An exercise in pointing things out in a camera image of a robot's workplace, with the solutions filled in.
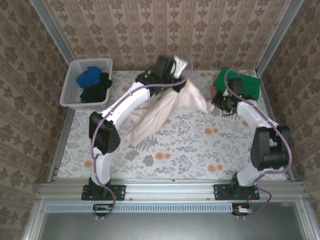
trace white cloth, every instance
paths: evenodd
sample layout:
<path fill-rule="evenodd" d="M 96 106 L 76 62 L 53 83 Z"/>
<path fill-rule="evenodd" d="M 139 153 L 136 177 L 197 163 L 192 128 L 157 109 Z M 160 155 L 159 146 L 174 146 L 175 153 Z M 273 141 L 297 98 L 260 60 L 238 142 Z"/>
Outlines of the white cloth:
<path fill-rule="evenodd" d="M 180 108 L 191 108 L 203 113 L 211 113 L 215 106 L 211 100 L 206 102 L 199 89 L 188 80 L 180 92 L 171 88 L 160 100 L 155 95 L 136 108 L 128 116 L 134 127 L 124 139 L 130 145 L 136 146 L 144 138 L 157 132 L 168 119 L 170 113 Z"/>

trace laundry basket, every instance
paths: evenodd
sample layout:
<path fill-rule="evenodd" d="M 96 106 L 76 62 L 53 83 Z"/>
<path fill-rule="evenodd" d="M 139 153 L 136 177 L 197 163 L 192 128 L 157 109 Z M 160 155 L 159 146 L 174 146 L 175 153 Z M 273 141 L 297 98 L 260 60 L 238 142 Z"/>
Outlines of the laundry basket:
<path fill-rule="evenodd" d="M 74 110 L 95 109 L 104 110 L 107 108 L 107 101 L 109 98 L 109 88 L 106 91 L 105 100 L 102 102 L 81 103 L 80 95 L 83 89 L 77 83 L 79 77 L 88 67 L 95 66 L 99 68 L 102 73 L 108 73 L 109 79 L 112 76 L 113 61 L 111 58 L 85 58 L 74 60 L 70 63 L 68 72 L 66 73 L 62 93 L 60 96 L 60 105 L 69 107 Z"/>

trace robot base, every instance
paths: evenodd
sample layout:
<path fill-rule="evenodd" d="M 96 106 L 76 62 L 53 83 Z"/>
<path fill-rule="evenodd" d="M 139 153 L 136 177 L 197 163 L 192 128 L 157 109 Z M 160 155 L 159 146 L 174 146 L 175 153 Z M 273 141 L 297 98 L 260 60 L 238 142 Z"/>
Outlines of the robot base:
<path fill-rule="evenodd" d="M 259 200 L 259 191 L 255 186 L 240 186 L 237 179 L 237 173 L 232 176 L 230 184 L 213 185 L 214 199 L 223 200 Z"/>
<path fill-rule="evenodd" d="M 105 185 L 110 188 L 117 201 L 124 201 L 126 196 L 126 185 L 111 185 L 111 180 Z M 83 201 L 112 201 L 112 195 L 103 187 L 94 183 L 89 178 L 89 184 L 83 186 L 81 200 Z"/>

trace floral tablecloth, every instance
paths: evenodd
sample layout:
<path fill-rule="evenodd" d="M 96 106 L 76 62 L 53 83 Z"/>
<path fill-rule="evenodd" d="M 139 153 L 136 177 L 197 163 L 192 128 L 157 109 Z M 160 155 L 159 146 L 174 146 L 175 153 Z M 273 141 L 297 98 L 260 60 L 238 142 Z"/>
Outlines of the floral tablecloth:
<path fill-rule="evenodd" d="M 113 72 L 108 104 L 112 105 L 134 82 L 140 71 Z M 212 70 L 193 71 L 191 81 L 210 99 Z M 266 113 L 260 93 L 258 106 Z M 93 167 L 88 137 L 92 110 L 77 110 L 59 167 L 58 177 L 89 177 Z M 230 179 L 250 161 L 254 132 L 238 115 L 224 116 L 219 109 L 204 114 L 180 109 L 154 135 L 136 147 L 124 136 L 133 127 L 125 120 L 118 132 L 122 139 L 111 163 L 112 178 L 132 179 Z M 284 174 L 264 179 L 285 180 Z"/>

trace green cloth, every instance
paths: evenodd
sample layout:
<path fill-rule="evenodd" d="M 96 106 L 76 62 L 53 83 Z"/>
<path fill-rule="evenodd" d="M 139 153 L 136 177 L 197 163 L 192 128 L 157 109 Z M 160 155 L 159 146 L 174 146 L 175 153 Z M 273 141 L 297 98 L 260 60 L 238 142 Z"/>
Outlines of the green cloth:
<path fill-rule="evenodd" d="M 227 70 L 228 70 L 227 67 L 223 67 L 219 76 L 216 78 L 216 80 L 213 83 L 213 86 L 216 87 L 217 92 L 224 93 L 226 90 L 224 79 L 225 79 L 225 74 Z M 234 79 L 236 77 L 237 77 L 237 73 L 234 71 L 230 71 L 228 73 L 227 79 Z M 261 80 L 259 78 L 246 76 L 243 74 L 240 74 L 240 78 L 242 79 L 244 94 L 251 95 L 253 99 L 257 101 L 259 99 Z"/>

